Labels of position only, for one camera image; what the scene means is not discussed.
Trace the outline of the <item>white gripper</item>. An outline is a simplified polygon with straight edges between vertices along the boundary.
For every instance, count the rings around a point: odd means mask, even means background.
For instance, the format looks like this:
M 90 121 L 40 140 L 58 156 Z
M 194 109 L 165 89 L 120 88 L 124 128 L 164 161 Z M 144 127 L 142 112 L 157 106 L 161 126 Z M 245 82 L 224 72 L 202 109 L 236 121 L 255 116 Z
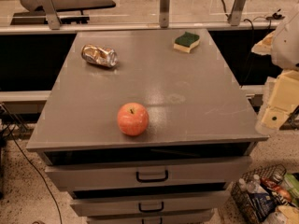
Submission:
M 299 106 L 299 72 L 283 70 L 277 78 L 268 77 L 263 85 L 262 101 L 255 130 L 269 135 L 278 130 Z

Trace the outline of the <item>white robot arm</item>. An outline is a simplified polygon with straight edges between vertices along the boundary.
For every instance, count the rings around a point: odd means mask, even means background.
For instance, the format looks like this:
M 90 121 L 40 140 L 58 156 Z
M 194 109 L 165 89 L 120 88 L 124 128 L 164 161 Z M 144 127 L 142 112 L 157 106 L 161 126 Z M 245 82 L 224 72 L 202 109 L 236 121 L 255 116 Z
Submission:
M 285 16 L 276 30 L 256 43 L 251 51 L 270 55 L 282 69 L 263 88 L 263 104 L 255 129 L 262 134 L 277 131 L 299 106 L 299 4 Z

